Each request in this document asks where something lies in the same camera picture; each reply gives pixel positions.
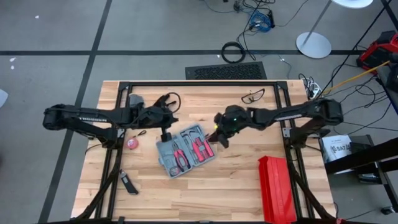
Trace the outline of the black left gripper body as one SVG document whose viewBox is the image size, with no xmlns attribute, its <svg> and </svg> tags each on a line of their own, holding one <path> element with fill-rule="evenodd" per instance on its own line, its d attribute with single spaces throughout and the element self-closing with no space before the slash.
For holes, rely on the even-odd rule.
<svg viewBox="0 0 398 224">
<path fill-rule="evenodd" d="M 141 128 L 160 128 L 162 142 L 172 140 L 171 133 L 167 131 L 172 125 L 170 123 L 172 118 L 167 116 L 168 110 L 169 108 L 166 106 L 150 106 L 144 110 L 141 116 Z"/>
</svg>

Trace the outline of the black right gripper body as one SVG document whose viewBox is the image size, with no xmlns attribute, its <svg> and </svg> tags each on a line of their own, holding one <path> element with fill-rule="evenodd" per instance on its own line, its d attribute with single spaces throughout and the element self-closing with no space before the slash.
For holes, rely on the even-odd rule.
<svg viewBox="0 0 398 224">
<path fill-rule="evenodd" d="M 214 132 L 219 133 L 218 142 L 224 148 L 229 147 L 229 138 L 253 125 L 250 112 L 237 105 L 228 106 L 223 114 L 217 113 L 214 122 L 216 125 Z"/>
</svg>

